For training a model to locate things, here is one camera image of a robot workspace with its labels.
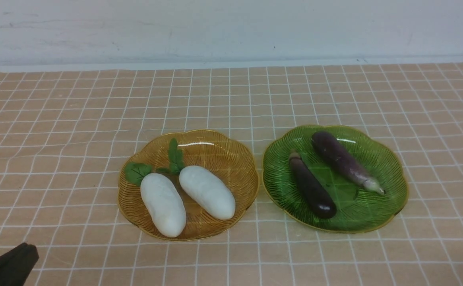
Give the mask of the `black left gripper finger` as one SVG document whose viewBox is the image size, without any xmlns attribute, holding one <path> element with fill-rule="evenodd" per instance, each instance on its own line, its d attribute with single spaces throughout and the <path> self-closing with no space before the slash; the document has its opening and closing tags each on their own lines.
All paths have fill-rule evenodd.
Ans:
<svg viewBox="0 0 463 286">
<path fill-rule="evenodd" d="M 37 247 L 21 243 L 0 256 L 0 286 L 24 286 L 39 260 Z"/>
</svg>

